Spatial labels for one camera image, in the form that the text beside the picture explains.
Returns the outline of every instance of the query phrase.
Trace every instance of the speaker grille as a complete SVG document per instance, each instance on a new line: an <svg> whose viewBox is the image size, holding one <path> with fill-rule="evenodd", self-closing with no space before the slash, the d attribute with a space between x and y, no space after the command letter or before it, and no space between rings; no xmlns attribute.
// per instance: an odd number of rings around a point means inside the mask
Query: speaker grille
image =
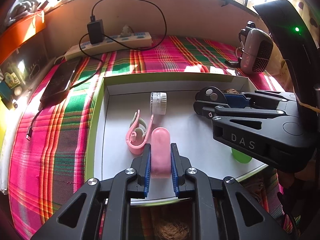
<svg viewBox="0 0 320 240"><path fill-rule="evenodd" d="M272 49L273 43L270 43L268 41L262 41L260 43L257 58L254 61L252 67L253 72L264 72L266 70Z"/></svg>

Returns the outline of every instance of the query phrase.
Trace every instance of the pink clip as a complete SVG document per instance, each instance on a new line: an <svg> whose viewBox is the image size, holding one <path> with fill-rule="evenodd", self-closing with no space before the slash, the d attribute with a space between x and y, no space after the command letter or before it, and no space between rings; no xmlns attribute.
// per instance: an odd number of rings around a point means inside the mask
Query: pink clip
<svg viewBox="0 0 320 240"><path fill-rule="evenodd" d="M143 140L143 142L140 145L133 145L132 142L136 141L136 132L134 131L137 127L139 127L138 121L139 121L139 116L140 116L140 110L138 110L138 114L136 116L135 121L133 122L133 124L130 126L126 136L125 136L125 141L129 147L129 150L132 154L135 155L140 155L143 152L144 146L148 140L150 131L151 131L151 126L152 126L152 122L153 122L153 115L151 116L150 119L150 123L146 132L146 136Z"/></svg>

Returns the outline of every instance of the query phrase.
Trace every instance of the white power strip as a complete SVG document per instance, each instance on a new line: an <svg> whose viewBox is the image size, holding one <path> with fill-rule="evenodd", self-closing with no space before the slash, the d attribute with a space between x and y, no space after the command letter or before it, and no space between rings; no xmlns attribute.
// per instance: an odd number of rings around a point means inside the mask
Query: white power strip
<svg viewBox="0 0 320 240"><path fill-rule="evenodd" d="M150 47L152 43L152 39L149 33L132 33L129 37L120 37L120 35L117 35L111 36L111 38L133 49ZM111 39L105 38L103 42L97 44L91 44L90 41L84 42L81 44L81 49L85 53L92 56L127 48ZM75 57L83 56L85 56L85 54L81 52L79 45L72 46L64 55L66 60L71 60Z"/></svg>

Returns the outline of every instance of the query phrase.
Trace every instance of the metal pivot bolt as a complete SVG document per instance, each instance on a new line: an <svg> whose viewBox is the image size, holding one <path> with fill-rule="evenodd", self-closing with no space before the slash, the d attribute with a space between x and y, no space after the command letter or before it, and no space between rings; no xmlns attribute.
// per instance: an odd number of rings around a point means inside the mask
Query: metal pivot bolt
<svg viewBox="0 0 320 240"><path fill-rule="evenodd" d="M96 178L88 179L88 184L91 186L96 185L97 182L98 182L98 180Z"/></svg>
<svg viewBox="0 0 320 240"><path fill-rule="evenodd" d="M234 184L234 182L236 181L235 178L233 178L233 177L231 177L231 176L225 177L224 180L225 180L226 183L228 183L228 184Z"/></svg>
<svg viewBox="0 0 320 240"><path fill-rule="evenodd" d="M189 168L189 169L187 169L187 172L189 173L189 174L196 174L198 171L197 171L197 169L196 168Z"/></svg>
<svg viewBox="0 0 320 240"><path fill-rule="evenodd" d="M125 174L131 175L134 174L136 172L136 170L134 168L127 168L125 170Z"/></svg>

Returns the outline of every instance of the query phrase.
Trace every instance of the green cup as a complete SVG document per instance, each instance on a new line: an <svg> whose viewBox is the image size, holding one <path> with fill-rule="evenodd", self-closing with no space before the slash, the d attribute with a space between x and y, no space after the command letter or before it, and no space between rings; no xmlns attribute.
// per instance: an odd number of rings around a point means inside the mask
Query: green cup
<svg viewBox="0 0 320 240"><path fill-rule="evenodd" d="M231 148L231 151L232 151L233 157L240 163L249 163L249 161L251 161L251 159L252 159L252 157L250 157L242 152L239 152L233 148Z"/></svg>

